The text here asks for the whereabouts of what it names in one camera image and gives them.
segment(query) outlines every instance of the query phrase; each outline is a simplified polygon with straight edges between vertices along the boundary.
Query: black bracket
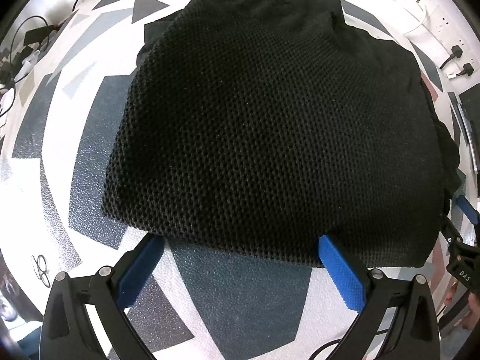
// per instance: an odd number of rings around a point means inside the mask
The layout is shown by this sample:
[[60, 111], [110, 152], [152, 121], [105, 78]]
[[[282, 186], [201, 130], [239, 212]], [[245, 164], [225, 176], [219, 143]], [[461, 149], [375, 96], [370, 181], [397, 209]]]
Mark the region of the black bracket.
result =
[[[473, 224], [475, 234], [478, 237], [480, 230], [479, 213], [463, 195], [457, 197], [457, 204]], [[441, 233], [448, 243], [450, 253], [450, 260], [446, 267], [448, 273], [470, 292], [480, 295], [480, 249], [465, 244], [458, 230], [445, 215], [442, 217]]]
[[[380, 269], [368, 271], [335, 237], [323, 237], [328, 240], [320, 240], [320, 258], [346, 304], [357, 306], [363, 292], [366, 295], [365, 306], [356, 309], [357, 318], [327, 360], [363, 359], [389, 307], [397, 310], [376, 359], [439, 360], [438, 324], [427, 279], [416, 275], [411, 281], [398, 280]], [[345, 281], [359, 283], [356, 296], [351, 293], [352, 285], [345, 291]]]
[[163, 254], [163, 238], [146, 234], [114, 267], [93, 276], [71, 278], [60, 272], [53, 282], [40, 337], [40, 360], [106, 360], [86, 311], [95, 305], [120, 359], [154, 360], [123, 312], [130, 307]]

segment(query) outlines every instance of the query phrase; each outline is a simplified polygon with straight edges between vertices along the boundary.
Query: screw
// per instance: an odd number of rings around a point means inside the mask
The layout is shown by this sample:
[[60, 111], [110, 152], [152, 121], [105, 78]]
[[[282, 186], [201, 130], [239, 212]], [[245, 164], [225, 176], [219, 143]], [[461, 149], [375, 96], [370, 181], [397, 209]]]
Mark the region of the screw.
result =
[[425, 276], [421, 274], [418, 274], [417, 276], [415, 276], [415, 278], [417, 279], [417, 282], [419, 282], [420, 284], [425, 284], [427, 282], [427, 279], [425, 278]]
[[62, 281], [66, 277], [65, 272], [58, 272], [57, 275], [55, 276], [55, 280]]
[[111, 272], [112, 268], [110, 268], [109, 266], [103, 266], [100, 268], [98, 273], [100, 276], [108, 276]]
[[371, 270], [371, 276], [374, 279], [381, 279], [381, 278], [383, 278], [383, 272], [380, 269], [372, 269]]

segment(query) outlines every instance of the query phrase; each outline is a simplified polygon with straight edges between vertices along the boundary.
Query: table surface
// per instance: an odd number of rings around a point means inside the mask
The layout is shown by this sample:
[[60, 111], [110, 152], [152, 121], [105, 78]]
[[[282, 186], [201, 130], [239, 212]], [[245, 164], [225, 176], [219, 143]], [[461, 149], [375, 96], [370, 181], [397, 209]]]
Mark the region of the table surface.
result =
[[[188, 2], [87, 0], [17, 86], [16, 102], [0, 133], [0, 246], [17, 282], [41, 312], [50, 289], [35, 276], [32, 255], [46, 257], [50, 280], [61, 270], [91, 275], [114, 265], [144, 234], [101, 216], [105, 168], [143, 45], [143, 25]], [[459, 192], [475, 202], [476, 178], [449, 80], [392, 23], [380, 22], [347, 0], [342, 5], [349, 25], [394, 40], [415, 55], [435, 110], [459, 145]], [[451, 218], [471, 243], [473, 226], [455, 205]], [[423, 268], [384, 271], [408, 280], [424, 274], [439, 309], [451, 283], [446, 249], [439, 237]], [[88, 310], [102, 348], [114, 359], [94, 307]], [[307, 359], [323, 343], [341, 337], [356, 317], [325, 270], [176, 243], [167, 244], [127, 315], [162, 359]], [[381, 328], [392, 315], [389, 310]], [[382, 338], [372, 343], [370, 357]]]

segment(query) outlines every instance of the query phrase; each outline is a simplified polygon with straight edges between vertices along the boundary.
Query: electrical outlet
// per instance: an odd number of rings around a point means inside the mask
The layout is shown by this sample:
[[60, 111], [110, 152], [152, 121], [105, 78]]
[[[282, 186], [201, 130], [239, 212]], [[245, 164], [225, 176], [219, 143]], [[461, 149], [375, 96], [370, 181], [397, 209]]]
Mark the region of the electrical outlet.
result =
[[[470, 63], [477, 70], [479, 63], [472, 53], [469, 43], [465, 40], [462, 33], [458, 30], [449, 16], [438, 6], [430, 15], [429, 31], [442, 44], [448, 54], [451, 53], [452, 46], [459, 45], [463, 54], [462, 57], [454, 59], [454, 63], [462, 67], [466, 63]], [[453, 71], [450, 63], [445, 67], [445, 71]]]

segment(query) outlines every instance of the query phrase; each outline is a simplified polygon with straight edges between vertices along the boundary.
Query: black garment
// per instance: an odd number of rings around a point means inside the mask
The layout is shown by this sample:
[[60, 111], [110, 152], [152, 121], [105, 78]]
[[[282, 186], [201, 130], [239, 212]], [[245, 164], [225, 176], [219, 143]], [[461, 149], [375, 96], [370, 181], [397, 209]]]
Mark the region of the black garment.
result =
[[147, 55], [152, 51], [153, 46], [161, 39], [164, 32], [170, 27], [180, 12], [181, 10], [176, 11], [171, 15], [162, 17], [159, 20], [152, 21], [143, 26], [143, 46], [137, 55], [137, 68], [143, 64]]
[[414, 56], [339, 0], [191, 0], [131, 84], [102, 211], [207, 247], [421, 266], [458, 149]]

